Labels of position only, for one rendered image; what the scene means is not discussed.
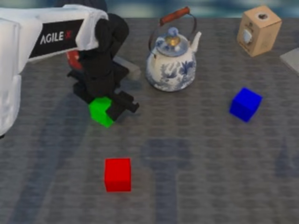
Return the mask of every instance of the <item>brown box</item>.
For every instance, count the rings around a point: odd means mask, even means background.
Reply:
[[[272,50],[282,21],[267,6],[260,6],[243,13],[238,43],[251,56]]]

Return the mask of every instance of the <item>blue cube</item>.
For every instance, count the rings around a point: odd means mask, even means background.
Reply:
[[[263,97],[255,92],[242,88],[232,101],[229,112],[239,119],[248,122],[258,110]]]

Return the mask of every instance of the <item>teapot lid knob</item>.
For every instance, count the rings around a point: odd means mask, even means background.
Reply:
[[[175,37],[178,35],[178,29],[176,27],[171,27],[168,29],[167,33],[169,36]]]

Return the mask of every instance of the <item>teapot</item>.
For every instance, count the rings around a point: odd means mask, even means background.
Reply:
[[[197,32],[191,43],[181,35],[177,28],[171,27],[168,32],[157,38],[152,49],[152,40],[156,31],[164,24],[190,14],[189,7],[182,8],[160,19],[159,26],[149,38],[150,54],[146,61],[145,77],[148,82],[161,91],[174,92],[189,86],[195,79],[196,57],[201,32]],[[194,18],[193,35],[197,28]]]

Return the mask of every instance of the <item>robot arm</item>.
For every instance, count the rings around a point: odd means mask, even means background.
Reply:
[[[94,27],[106,12],[81,5],[62,8],[0,8],[0,136],[14,124],[27,62],[98,46]]]

